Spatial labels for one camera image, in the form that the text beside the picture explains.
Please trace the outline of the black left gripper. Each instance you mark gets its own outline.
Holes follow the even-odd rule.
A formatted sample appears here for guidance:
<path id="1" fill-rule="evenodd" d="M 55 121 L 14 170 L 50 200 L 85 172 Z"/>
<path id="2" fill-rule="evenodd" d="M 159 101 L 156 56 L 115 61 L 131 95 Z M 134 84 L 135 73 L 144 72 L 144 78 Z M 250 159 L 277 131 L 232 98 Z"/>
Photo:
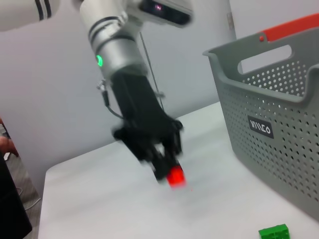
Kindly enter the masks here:
<path id="1" fill-rule="evenodd" d="M 182 123 L 161 108 L 147 76 L 120 71 L 111 82 L 124 118 L 114 138 L 122 141 L 138 160 L 152 162 L 156 180 L 164 180 L 171 166 L 179 165 Z"/>

